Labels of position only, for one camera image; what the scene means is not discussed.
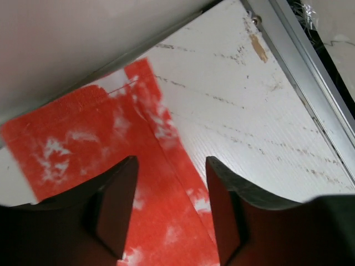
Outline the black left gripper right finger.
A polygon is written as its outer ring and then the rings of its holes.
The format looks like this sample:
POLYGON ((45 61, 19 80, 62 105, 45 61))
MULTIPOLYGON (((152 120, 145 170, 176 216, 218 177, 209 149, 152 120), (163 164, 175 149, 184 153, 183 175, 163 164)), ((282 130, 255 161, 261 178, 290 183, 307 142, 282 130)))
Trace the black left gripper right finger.
POLYGON ((353 265, 354 195, 275 195, 214 156, 206 178, 221 265, 353 265))

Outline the orange tie-dye trousers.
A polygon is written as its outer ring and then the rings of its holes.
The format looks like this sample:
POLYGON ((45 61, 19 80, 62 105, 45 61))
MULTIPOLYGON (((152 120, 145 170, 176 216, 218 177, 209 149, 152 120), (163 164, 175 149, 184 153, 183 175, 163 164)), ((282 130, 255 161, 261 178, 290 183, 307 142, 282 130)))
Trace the orange tie-dye trousers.
POLYGON ((129 155, 139 161, 118 265, 218 265, 208 191, 186 153, 147 59, 1 127, 38 200, 129 155))

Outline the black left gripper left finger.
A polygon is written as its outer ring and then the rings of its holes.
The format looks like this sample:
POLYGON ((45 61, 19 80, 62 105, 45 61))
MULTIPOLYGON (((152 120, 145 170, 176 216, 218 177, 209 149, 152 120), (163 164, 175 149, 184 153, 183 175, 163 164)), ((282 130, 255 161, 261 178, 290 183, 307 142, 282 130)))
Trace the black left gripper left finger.
POLYGON ((129 156, 37 204, 1 207, 2 265, 116 265, 123 256, 138 180, 129 156))

